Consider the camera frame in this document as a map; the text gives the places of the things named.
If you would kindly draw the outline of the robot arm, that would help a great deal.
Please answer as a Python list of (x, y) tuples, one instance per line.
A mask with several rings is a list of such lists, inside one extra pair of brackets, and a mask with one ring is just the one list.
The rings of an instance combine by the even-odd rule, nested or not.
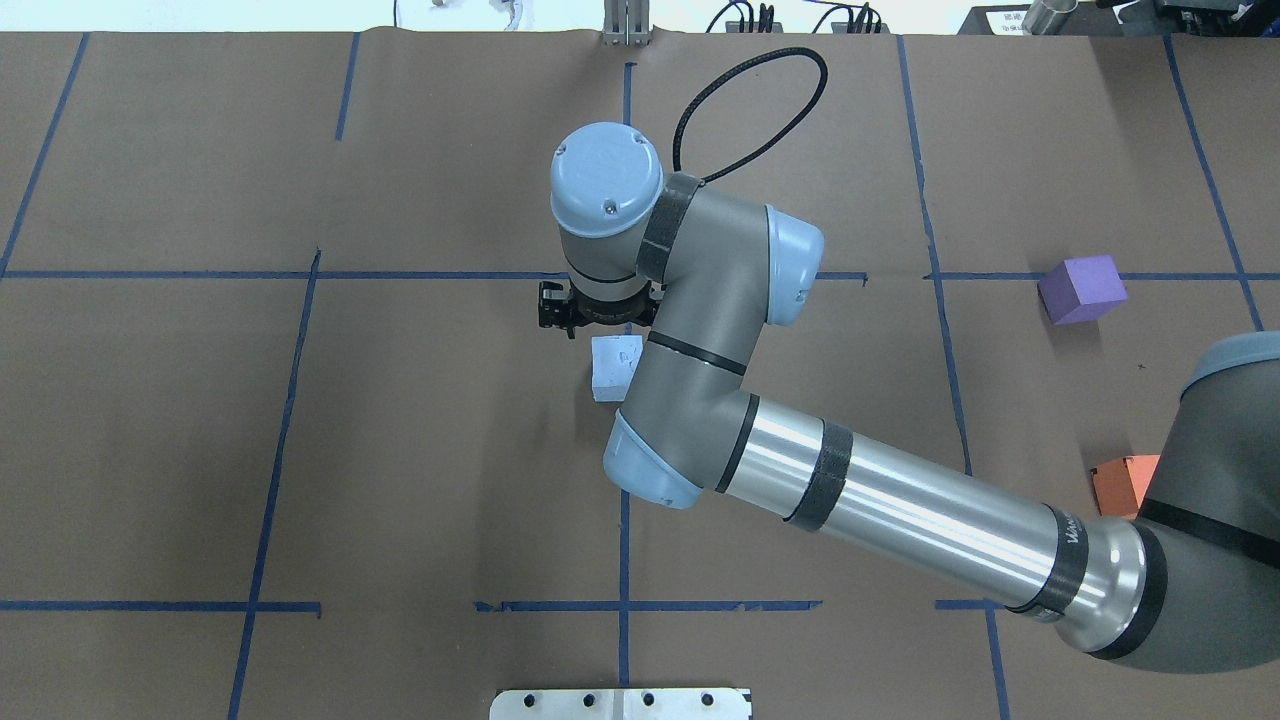
[(571, 282), (544, 327), (646, 327), (603, 465), (637, 498), (717, 493), (974, 589), (1093, 659), (1170, 674), (1277, 661), (1277, 333), (1199, 359), (1134, 518), (1083, 518), (759, 393), (751, 364), (815, 288), (822, 231), (663, 167), (596, 122), (549, 160)]

